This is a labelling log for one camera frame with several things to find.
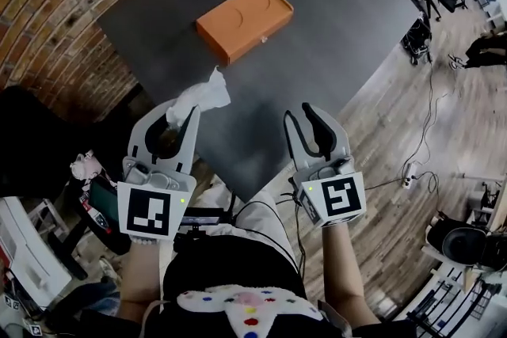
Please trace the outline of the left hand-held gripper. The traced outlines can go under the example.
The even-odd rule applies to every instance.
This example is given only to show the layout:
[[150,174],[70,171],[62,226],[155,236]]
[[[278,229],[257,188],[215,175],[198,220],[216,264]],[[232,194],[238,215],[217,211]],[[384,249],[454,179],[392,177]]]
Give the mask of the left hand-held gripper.
[[173,104],[155,106],[131,132],[116,190],[120,232],[132,238],[174,239],[196,187],[190,173],[201,110],[192,107],[177,124],[167,111]]

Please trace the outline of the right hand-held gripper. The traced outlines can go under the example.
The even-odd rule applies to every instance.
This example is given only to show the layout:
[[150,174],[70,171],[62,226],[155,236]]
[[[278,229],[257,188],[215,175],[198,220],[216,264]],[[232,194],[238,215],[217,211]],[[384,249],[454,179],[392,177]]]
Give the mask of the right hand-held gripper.
[[[354,169],[353,157],[348,156],[347,133],[321,108],[304,102],[302,109],[318,151],[309,147],[298,120],[286,111],[284,131],[289,154],[299,170],[291,178],[296,201],[313,226],[323,228],[352,221],[366,212],[366,198],[363,174]],[[335,155],[347,157],[319,164],[331,161]]]

